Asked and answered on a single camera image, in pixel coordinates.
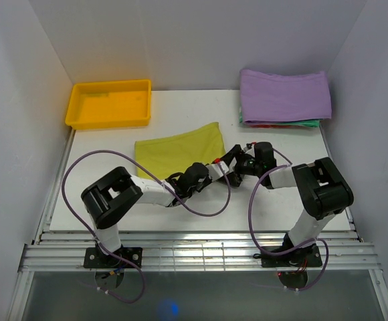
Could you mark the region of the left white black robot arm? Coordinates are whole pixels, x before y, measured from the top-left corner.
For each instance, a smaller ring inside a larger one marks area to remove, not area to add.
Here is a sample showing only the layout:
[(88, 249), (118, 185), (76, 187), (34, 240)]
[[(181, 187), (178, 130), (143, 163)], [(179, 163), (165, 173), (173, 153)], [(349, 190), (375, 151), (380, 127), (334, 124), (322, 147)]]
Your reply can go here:
[(184, 173), (175, 173), (164, 181), (142, 179), (124, 167), (104, 175), (81, 194), (101, 247), (99, 260), (110, 268), (120, 263), (122, 244), (117, 224), (135, 204), (176, 207), (228, 173), (228, 166), (219, 160), (211, 165), (193, 163)]

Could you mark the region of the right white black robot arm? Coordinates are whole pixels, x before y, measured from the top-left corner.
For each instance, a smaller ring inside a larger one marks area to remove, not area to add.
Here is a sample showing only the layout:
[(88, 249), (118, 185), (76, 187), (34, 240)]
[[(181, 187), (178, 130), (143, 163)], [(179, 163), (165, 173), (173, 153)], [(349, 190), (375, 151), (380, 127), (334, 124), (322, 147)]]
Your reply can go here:
[(256, 188), (268, 190), (295, 188), (303, 210), (280, 247), (259, 246), (257, 258), (263, 261), (298, 265), (316, 247), (318, 236), (327, 224), (354, 202), (349, 184), (333, 161), (320, 158), (309, 164), (278, 165), (280, 153), (269, 142), (237, 144), (221, 160), (230, 169), (230, 185), (239, 187), (246, 176), (257, 177)]

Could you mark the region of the yellow-green trousers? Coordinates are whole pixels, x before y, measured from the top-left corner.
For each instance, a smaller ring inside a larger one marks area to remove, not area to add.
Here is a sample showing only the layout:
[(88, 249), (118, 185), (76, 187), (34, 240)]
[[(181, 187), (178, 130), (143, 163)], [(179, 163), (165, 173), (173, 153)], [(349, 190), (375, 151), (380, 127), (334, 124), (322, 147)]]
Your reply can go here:
[(217, 122), (197, 130), (134, 144), (134, 159), (158, 179), (183, 173), (193, 163), (211, 163), (226, 153)]

